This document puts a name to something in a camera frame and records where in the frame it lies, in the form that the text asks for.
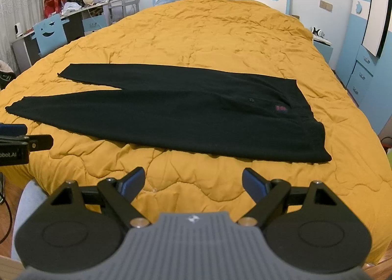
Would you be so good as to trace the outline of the grey metal rack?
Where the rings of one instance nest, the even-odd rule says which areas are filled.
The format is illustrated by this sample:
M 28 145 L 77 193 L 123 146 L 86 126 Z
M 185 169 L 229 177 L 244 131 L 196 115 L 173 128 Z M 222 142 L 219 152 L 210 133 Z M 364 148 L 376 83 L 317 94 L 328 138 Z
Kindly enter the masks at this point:
M 118 22 L 119 20 L 134 15 L 140 10 L 140 0 L 108 0 L 109 23 Z

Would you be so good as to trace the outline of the blue smiley chair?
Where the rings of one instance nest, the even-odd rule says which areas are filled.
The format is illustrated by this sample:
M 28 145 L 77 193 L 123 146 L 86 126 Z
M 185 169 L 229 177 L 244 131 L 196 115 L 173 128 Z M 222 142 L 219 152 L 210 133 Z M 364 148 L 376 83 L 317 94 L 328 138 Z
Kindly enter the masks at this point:
M 63 25 L 68 22 L 57 13 L 34 25 L 31 39 L 37 41 L 40 58 L 67 44 Z

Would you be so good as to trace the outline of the mustard yellow quilt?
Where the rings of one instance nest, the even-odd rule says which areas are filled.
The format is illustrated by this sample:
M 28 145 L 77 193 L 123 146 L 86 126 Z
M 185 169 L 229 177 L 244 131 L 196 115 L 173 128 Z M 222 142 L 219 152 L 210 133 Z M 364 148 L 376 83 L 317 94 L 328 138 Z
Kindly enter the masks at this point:
M 23 188 L 37 181 L 53 192 L 65 180 L 95 185 L 135 167 L 146 184 L 133 201 L 143 215 L 227 211 L 238 219 L 253 206 L 241 183 L 243 169 L 304 186 L 323 181 L 369 229 L 368 263 L 378 263 L 391 243 L 391 168 L 377 134 L 295 18 L 250 0 L 182 0 L 143 10 L 61 47 L 35 63 L 5 90 L 1 107 L 26 96 L 91 90 L 58 77 L 72 63 L 147 63 L 264 74 L 294 79 L 326 130 L 326 164 L 240 161 L 230 157 L 113 143 L 27 121 L 32 134 L 54 139 L 26 165 L 2 167 Z

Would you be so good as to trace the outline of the black pants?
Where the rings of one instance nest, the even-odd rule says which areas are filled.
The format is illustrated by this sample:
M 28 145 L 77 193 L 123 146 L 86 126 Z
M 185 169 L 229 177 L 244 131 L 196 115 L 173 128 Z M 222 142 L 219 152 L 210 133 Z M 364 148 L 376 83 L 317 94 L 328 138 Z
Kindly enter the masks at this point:
M 296 163 L 327 163 L 324 125 L 293 79 L 144 64 L 71 64 L 95 89 L 28 96 L 10 114 L 123 143 Z

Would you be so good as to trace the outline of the beige wall switch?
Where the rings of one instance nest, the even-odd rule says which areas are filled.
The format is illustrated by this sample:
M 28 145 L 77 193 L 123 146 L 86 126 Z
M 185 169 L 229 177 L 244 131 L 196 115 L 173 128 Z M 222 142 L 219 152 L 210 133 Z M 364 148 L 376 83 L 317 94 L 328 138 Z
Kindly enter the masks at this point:
M 333 10 L 333 5 L 323 0 L 319 1 L 319 7 L 328 12 L 332 12 Z

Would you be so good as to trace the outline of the blue white wardrobe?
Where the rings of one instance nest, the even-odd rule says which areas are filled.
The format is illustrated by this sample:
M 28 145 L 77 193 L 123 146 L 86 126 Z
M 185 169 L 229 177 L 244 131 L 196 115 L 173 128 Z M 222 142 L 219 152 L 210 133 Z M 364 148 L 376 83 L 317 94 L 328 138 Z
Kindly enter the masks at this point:
M 336 66 L 380 139 L 391 137 L 391 0 L 352 0 Z

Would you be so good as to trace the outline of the cluttered desk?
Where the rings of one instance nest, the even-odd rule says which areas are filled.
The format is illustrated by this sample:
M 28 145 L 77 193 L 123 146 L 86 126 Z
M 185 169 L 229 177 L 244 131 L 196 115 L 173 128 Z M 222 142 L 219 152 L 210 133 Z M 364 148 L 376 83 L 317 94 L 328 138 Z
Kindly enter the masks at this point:
M 33 26 L 12 43 L 19 72 L 30 68 L 38 60 L 59 47 L 107 26 L 104 8 L 106 1 L 80 8 L 66 15 L 55 15 Z

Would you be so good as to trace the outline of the blue nightstand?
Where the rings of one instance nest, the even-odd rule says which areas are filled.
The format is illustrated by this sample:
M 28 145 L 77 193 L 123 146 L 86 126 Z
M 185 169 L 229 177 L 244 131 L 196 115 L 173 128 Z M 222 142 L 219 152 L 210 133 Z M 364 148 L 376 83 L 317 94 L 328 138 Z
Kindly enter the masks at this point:
M 324 60 L 327 63 L 330 63 L 331 55 L 333 53 L 333 47 L 331 45 L 327 45 L 317 40 L 313 40 L 313 44 L 315 48 L 319 51 L 319 53 L 323 56 Z

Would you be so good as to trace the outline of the red bag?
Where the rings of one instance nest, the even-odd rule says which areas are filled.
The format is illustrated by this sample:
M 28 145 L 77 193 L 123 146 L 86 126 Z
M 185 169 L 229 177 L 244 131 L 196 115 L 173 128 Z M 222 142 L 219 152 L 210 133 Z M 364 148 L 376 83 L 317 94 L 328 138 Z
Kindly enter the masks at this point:
M 44 17 L 48 18 L 54 13 L 61 13 L 66 0 L 44 0 Z

